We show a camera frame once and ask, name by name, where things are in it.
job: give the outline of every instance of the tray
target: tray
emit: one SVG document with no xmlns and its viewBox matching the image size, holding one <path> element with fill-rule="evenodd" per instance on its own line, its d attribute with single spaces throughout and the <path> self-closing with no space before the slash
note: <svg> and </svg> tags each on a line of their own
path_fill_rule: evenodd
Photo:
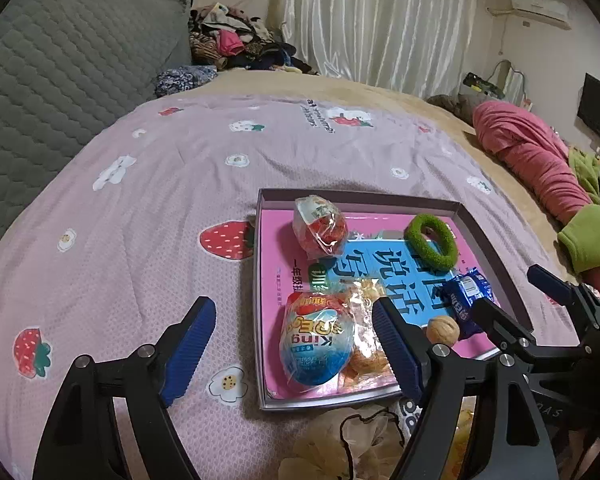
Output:
<svg viewBox="0 0 600 480">
<path fill-rule="evenodd" d="M 291 229 L 295 199 L 309 194 L 330 200 L 347 218 L 351 241 L 335 266 L 333 263 L 321 266 L 308 262 Z M 382 276 L 388 277 L 388 281 L 383 280 L 385 286 L 389 285 L 388 292 L 394 295 L 392 299 L 407 322 L 426 325 L 431 317 L 446 314 L 445 306 L 433 291 L 436 284 L 448 280 L 453 274 L 424 269 L 402 240 L 402 232 L 418 213 L 432 213 L 443 218 L 456 236 L 460 258 L 455 273 L 478 267 L 491 283 L 498 304 L 525 328 L 533 330 L 522 298 L 504 264 L 474 218 L 460 203 L 371 192 L 261 189 L 254 252 L 254 342 L 261 409 L 332 408 L 399 394 L 400 389 L 390 372 L 376 380 L 354 385 L 351 378 L 341 373 L 314 390 L 300 392 L 286 381 L 280 364 L 278 341 L 286 297 L 290 293 L 308 290 L 324 278 L 333 279 L 352 272 L 359 276 L 366 272 L 377 274 L 384 269 Z M 406 264 L 397 269 L 406 268 L 410 272 L 407 276 L 394 276 L 382 256 L 389 250 L 397 252 L 400 248 L 405 249 L 402 258 Z M 360 259 L 347 260 L 347 251 L 349 256 Z M 377 251 L 381 251 L 379 258 L 374 257 Z M 498 352 L 484 334 L 458 342 L 454 351 L 477 359 L 486 359 Z"/>
</svg>

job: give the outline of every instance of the green label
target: green label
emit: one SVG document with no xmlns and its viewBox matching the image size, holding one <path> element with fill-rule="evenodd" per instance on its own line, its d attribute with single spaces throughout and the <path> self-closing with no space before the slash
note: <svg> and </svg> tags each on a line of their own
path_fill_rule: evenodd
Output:
<svg viewBox="0 0 600 480">
<path fill-rule="evenodd" d="M 309 266 L 309 285 L 311 290 L 328 290 L 330 288 L 327 269 L 323 264 Z"/>
</svg>

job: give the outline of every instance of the blue candy wrapper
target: blue candy wrapper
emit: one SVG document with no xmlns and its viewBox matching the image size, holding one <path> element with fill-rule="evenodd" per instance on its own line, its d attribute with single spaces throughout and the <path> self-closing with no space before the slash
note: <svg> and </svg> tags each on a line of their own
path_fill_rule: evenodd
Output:
<svg viewBox="0 0 600 480">
<path fill-rule="evenodd" d="M 470 316 L 475 300 L 488 298 L 494 301 L 491 285 L 475 267 L 468 273 L 456 276 L 442 285 L 440 296 L 456 313 L 456 321 L 460 327 L 460 339 L 467 339 L 483 332 Z"/>
</svg>

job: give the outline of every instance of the barcode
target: barcode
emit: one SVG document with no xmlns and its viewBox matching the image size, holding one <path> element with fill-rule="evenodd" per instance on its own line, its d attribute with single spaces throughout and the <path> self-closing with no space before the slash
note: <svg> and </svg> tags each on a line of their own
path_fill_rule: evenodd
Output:
<svg viewBox="0 0 600 480">
<path fill-rule="evenodd" d="M 462 288 L 464 288 L 464 291 L 468 296 L 475 296 L 476 294 L 480 293 L 478 286 L 470 276 L 465 276 L 462 278 L 460 283 L 462 283 Z"/>
</svg>

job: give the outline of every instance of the metal screw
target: metal screw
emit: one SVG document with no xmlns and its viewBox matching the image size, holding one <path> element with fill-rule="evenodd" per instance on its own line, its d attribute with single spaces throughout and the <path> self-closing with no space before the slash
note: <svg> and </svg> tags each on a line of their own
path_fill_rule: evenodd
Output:
<svg viewBox="0 0 600 480">
<path fill-rule="evenodd" d="M 91 358 L 88 355 L 81 355 L 74 361 L 74 364 L 76 368 L 86 368 L 90 362 Z"/>
<path fill-rule="evenodd" d="M 451 353 L 448 346 L 443 344 L 433 345 L 433 353 L 438 357 L 446 357 Z"/>
<path fill-rule="evenodd" d="M 153 345 L 142 345 L 138 349 L 138 355 L 140 357 L 151 357 L 155 352 L 155 348 Z"/>
<path fill-rule="evenodd" d="M 516 360 L 509 354 L 502 354 L 500 356 L 500 362 L 505 366 L 513 366 Z"/>
</svg>

